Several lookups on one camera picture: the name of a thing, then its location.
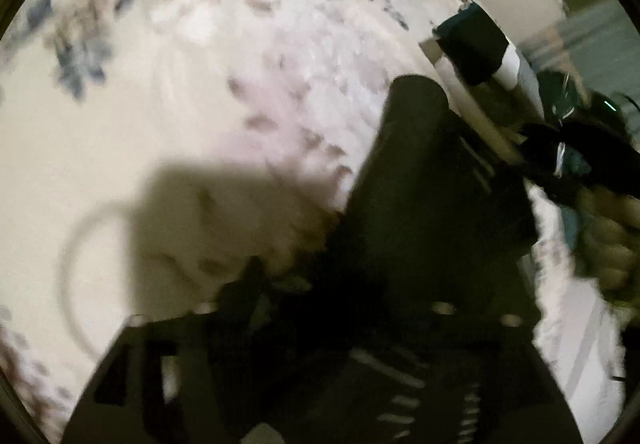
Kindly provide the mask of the dark striped knit sweater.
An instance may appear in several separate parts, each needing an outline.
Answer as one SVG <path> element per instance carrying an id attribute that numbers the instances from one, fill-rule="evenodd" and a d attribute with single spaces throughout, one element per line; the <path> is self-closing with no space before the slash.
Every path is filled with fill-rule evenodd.
<path id="1" fill-rule="evenodd" d="M 360 317 L 381 304 L 536 323 L 516 265 L 536 236 L 523 182 L 489 158 L 442 88 L 397 78 L 326 254 L 298 270 L 309 289 L 271 307 L 282 350 L 256 376 L 260 422 L 288 443 L 352 443 L 350 353 Z"/>

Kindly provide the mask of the floral bed cover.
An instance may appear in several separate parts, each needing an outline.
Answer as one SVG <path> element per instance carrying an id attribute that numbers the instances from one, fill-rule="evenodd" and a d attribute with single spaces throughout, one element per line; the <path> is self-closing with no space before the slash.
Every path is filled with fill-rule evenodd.
<path id="1" fill-rule="evenodd" d="M 578 443 L 616 442 L 636 383 L 627 301 L 590 275 L 608 190 L 551 200 L 521 153 L 524 122 L 474 128 L 420 48 L 477 0 L 1 0 L 1 408 L 29 443 L 66 443 L 126 321 L 214 312 L 252 263 L 256 376 L 298 270 L 320 258 L 381 129 L 390 86 L 422 76 L 524 185 L 536 239 L 516 265 L 526 326 Z"/>

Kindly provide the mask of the folded black white striped garment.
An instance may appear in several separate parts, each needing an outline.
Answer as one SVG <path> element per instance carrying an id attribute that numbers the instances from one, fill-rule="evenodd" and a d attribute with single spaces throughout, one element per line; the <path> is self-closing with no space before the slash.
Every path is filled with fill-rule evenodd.
<path id="1" fill-rule="evenodd" d="M 474 128 L 544 122 L 533 68 L 477 3 L 435 27 L 420 48 L 444 80 L 454 109 Z"/>

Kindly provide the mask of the right grey-green curtain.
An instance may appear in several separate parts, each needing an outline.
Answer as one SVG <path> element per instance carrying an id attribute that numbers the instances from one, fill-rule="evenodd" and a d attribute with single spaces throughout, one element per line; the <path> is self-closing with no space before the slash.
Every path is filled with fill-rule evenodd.
<path id="1" fill-rule="evenodd" d="M 562 0 L 566 17 L 522 44 L 538 68 L 574 70 L 585 86 L 639 98 L 639 33 L 619 0 Z"/>

